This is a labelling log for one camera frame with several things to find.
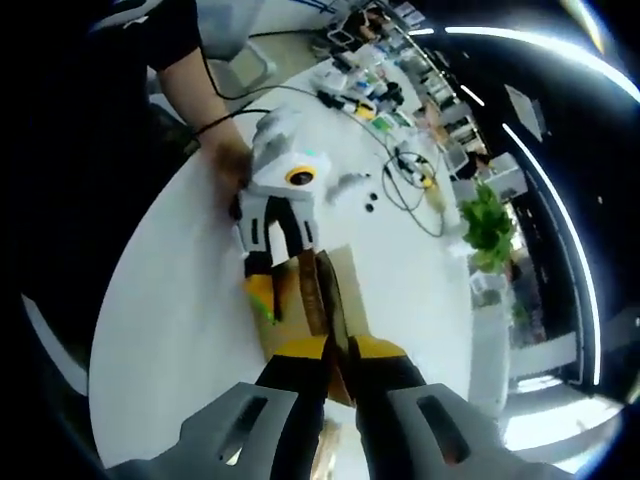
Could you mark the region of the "person's left hand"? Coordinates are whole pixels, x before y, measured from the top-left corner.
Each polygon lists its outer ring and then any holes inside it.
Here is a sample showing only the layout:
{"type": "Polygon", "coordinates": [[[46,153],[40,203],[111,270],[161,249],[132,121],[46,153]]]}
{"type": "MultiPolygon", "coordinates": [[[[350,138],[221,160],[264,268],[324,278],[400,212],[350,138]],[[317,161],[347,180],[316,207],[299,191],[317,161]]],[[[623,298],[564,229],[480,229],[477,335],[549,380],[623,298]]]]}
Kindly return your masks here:
{"type": "Polygon", "coordinates": [[[242,217],[239,196],[252,176],[252,153],[242,142],[214,144],[207,146],[206,152],[213,166],[217,201],[238,221],[242,217]]]}

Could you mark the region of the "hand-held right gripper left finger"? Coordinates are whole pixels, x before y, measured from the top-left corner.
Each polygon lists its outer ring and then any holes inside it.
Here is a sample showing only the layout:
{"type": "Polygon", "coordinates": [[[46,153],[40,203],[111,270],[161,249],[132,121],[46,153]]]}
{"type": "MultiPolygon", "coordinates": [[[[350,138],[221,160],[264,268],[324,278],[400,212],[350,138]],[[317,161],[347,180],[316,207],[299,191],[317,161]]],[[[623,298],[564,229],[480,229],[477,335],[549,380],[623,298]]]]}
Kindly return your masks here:
{"type": "Polygon", "coordinates": [[[188,417],[173,446],[111,467],[108,478],[310,478],[330,380],[326,341],[283,345],[256,382],[237,383],[188,417]]]}

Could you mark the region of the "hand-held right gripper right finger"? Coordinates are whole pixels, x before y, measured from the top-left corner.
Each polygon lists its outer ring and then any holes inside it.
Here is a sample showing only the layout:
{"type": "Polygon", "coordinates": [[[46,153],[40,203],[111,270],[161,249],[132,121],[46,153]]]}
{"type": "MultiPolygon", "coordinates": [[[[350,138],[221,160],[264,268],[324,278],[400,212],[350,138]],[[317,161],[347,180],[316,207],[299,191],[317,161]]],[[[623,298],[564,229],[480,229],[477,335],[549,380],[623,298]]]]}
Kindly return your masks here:
{"type": "Polygon", "coordinates": [[[406,352],[368,335],[349,340],[356,402],[373,479],[555,479],[558,470],[509,451],[496,423],[443,384],[428,384],[406,352]]]}

